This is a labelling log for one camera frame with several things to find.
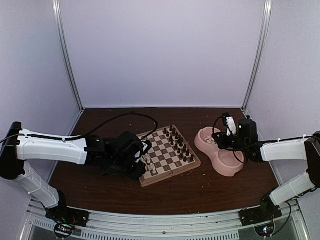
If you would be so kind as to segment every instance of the dark brown tabletop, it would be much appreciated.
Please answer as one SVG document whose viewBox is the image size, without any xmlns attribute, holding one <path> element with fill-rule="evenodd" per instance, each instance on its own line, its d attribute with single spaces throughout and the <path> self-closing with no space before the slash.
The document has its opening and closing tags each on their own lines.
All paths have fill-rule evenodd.
<svg viewBox="0 0 320 240">
<path fill-rule="evenodd" d="M 249 161 L 234 177 L 218 174 L 210 159 L 199 151 L 198 131 L 212 126 L 222 113 L 235 122 L 243 119 L 240 109 L 227 108 L 122 108 L 86 109 L 73 134 L 85 134 L 104 120 L 125 112 L 139 112 L 157 119 L 159 128 L 176 125 L 201 159 L 201 166 L 147 187 L 125 176 L 100 176 L 99 167 L 59 162 L 50 184 L 66 196 L 69 206 L 111 213 L 176 215 L 212 213 L 259 205 L 260 198 L 277 187 L 270 165 Z M 125 116 L 95 134 L 108 138 L 124 131 L 135 134 L 152 130 L 154 123 L 138 116 Z M 221 122 L 218 128 L 224 129 Z"/>
</svg>

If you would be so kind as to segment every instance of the pink bowl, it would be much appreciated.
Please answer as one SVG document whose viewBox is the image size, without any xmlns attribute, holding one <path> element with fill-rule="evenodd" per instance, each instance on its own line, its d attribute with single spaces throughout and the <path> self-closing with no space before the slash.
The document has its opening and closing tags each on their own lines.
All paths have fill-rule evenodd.
<svg viewBox="0 0 320 240">
<path fill-rule="evenodd" d="M 201 129 L 194 139 L 195 146 L 203 153 L 205 153 L 211 160 L 213 168 L 225 177 L 233 177 L 237 172 L 244 168 L 244 164 L 237 161 L 232 151 L 221 150 L 218 145 L 207 143 L 205 139 L 212 135 L 212 127 L 205 127 Z M 220 132 L 219 129 L 214 129 L 215 133 Z M 242 152 L 237 151 L 235 155 L 244 162 L 244 155 Z"/>
</svg>

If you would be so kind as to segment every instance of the pink tray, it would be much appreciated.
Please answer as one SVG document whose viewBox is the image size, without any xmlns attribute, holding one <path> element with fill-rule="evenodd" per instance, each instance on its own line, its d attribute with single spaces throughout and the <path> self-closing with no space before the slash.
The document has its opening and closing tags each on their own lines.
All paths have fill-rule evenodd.
<svg viewBox="0 0 320 240">
<path fill-rule="evenodd" d="M 195 146 L 203 153 L 205 153 L 211 160 L 213 168 L 225 177 L 233 177 L 237 172 L 244 168 L 244 164 L 237 161 L 232 151 L 221 150 L 218 145 L 207 143 L 205 139 L 212 135 L 212 127 L 205 127 L 201 129 L 194 139 Z M 220 132 L 219 129 L 214 129 L 215 133 Z M 237 151 L 235 155 L 244 162 L 244 155 Z"/>
</svg>

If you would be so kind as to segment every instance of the robotic arm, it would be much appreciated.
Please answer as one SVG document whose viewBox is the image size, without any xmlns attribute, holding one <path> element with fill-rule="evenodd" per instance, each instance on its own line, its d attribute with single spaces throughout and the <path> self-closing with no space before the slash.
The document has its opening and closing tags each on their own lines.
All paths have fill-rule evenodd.
<svg viewBox="0 0 320 240">
<path fill-rule="evenodd" d="M 146 172 L 146 165 L 140 158 L 151 146 L 150 141 L 142 141 L 128 131 L 118 138 L 67 137 L 32 132 L 22 129 L 20 122 L 14 122 L 1 148 L 0 177 L 13 180 L 37 198 L 46 209 L 47 218 L 57 224 L 64 223 L 58 225 L 58 231 L 70 232 L 67 226 L 85 227 L 89 213 L 67 207 L 64 194 L 43 181 L 27 160 L 99 166 L 103 174 L 126 174 L 136 181 Z"/>
<path fill-rule="evenodd" d="M 238 126 L 228 113 L 219 117 L 227 131 L 213 133 L 218 147 L 228 151 L 241 151 L 253 162 L 262 163 L 279 160 L 304 160 L 308 163 L 306 172 L 277 187 L 260 199 L 260 207 L 242 210 L 242 225 L 251 225 L 281 217 L 279 205 L 320 188 L 320 131 L 312 136 L 290 139 L 259 141 L 257 124 L 251 119 L 242 119 Z"/>
</svg>

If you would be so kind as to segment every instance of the black mounting plate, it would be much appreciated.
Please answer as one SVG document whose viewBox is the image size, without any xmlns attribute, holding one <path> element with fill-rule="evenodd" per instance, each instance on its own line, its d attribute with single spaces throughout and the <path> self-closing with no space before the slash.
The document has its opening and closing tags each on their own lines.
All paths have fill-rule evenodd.
<svg viewBox="0 0 320 240">
<path fill-rule="evenodd" d="M 75 218 L 75 225 L 79 226 L 79 227 L 86 227 L 87 226 L 87 222 L 89 220 L 89 212 L 88 211 L 84 211 L 84 210 L 79 210 L 79 209 L 74 209 L 74 208 L 67 208 L 67 212 L 69 216 L 74 216 Z M 52 219 L 50 217 L 50 215 L 48 215 L 48 213 L 45 215 L 45 217 L 47 219 Z M 61 223 L 66 223 L 69 225 L 73 225 L 74 224 L 74 218 L 70 217 L 70 218 L 57 218 L 55 219 L 58 222 Z"/>
<path fill-rule="evenodd" d="M 268 214 L 265 211 L 262 211 L 260 206 L 250 208 L 250 209 L 243 209 L 239 212 L 240 220 L 242 226 L 248 226 L 252 224 L 259 224 L 267 221 L 271 221 L 272 217 L 274 219 L 280 218 L 282 216 L 282 212 L 280 208 L 275 207 L 273 208 Z"/>
</svg>

